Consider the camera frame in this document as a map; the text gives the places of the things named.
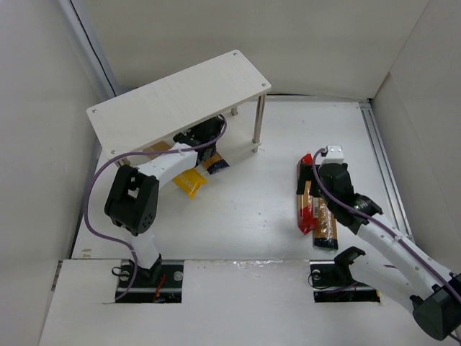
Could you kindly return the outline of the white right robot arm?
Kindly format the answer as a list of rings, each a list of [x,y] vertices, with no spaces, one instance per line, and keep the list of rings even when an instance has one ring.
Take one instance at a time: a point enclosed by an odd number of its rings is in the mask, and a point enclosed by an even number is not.
[[[342,226],[384,258],[349,247],[335,257],[336,266],[349,280],[399,303],[431,338],[453,337],[460,327],[460,276],[394,228],[376,202],[356,193],[344,162],[324,160],[313,166],[311,181],[311,195],[323,199]]]

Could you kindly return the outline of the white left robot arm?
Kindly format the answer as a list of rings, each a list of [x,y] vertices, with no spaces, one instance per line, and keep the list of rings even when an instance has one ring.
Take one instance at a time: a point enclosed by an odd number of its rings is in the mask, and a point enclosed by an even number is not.
[[[137,166],[122,165],[115,175],[104,213],[117,227],[130,234],[133,259],[127,272],[135,282],[149,285],[161,276],[162,257],[151,230],[156,219],[160,190],[173,182],[194,198],[207,179],[198,171],[214,174],[228,167],[216,149],[227,122],[223,115],[210,118],[161,141],[142,153],[149,160]]]

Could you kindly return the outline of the blue-label spaghetti bag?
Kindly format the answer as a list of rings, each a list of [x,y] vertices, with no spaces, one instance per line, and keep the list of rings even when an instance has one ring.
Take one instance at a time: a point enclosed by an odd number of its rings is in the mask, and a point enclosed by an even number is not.
[[[216,174],[230,166],[218,152],[214,153],[209,159],[203,161],[201,165],[209,175]]]

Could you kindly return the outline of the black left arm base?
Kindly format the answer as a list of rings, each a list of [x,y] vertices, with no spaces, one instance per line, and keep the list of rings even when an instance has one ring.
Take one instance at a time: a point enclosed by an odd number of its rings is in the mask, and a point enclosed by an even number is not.
[[[115,303],[181,303],[184,263],[166,261],[154,283],[138,276],[133,286],[126,292],[130,283],[132,267],[123,262],[119,267],[112,268],[112,274],[117,278]]]

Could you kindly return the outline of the yellow-ended spaghetti bag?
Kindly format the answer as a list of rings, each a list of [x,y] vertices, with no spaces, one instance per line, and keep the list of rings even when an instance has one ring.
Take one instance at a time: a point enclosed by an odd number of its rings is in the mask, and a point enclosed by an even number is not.
[[[141,173],[153,175],[160,182],[160,188],[172,181],[189,198],[195,198],[197,192],[208,180],[195,168],[198,153],[185,151],[191,146],[175,143],[173,146],[165,141],[156,143],[144,150],[149,161],[138,166]]]

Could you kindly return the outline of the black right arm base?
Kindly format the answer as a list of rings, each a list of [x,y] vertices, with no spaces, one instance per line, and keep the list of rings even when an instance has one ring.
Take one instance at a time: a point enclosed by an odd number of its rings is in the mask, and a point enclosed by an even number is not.
[[[310,262],[308,283],[316,303],[379,303],[374,288],[350,278],[332,261]]]

